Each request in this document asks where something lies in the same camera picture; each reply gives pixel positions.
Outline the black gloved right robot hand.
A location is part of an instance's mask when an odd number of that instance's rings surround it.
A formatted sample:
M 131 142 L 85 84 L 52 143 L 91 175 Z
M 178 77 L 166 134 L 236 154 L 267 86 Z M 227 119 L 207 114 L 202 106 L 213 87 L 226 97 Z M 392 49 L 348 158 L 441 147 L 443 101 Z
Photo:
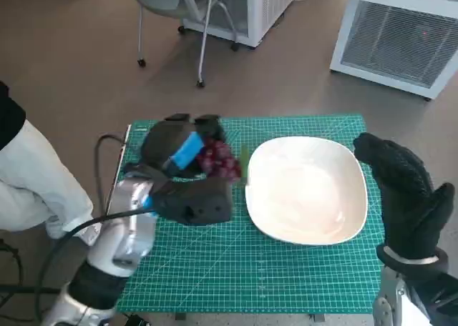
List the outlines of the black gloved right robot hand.
M 355 138 L 354 155 L 370 166 L 381 193 L 383 248 L 401 260 L 438 257 L 440 233 L 454 209 L 454 185 L 435 188 L 413 151 L 373 134 Z

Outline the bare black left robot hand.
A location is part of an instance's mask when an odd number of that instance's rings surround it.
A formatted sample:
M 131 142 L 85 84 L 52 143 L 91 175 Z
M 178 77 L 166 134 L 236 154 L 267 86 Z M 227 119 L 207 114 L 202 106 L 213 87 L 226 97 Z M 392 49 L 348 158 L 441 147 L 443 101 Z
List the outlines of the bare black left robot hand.
M 173 114 L 151 127 L 140 161 L 168 177 L 193 178 L 203 173 L 197 157 L 212 140 L 225 140 L 218 115 Z

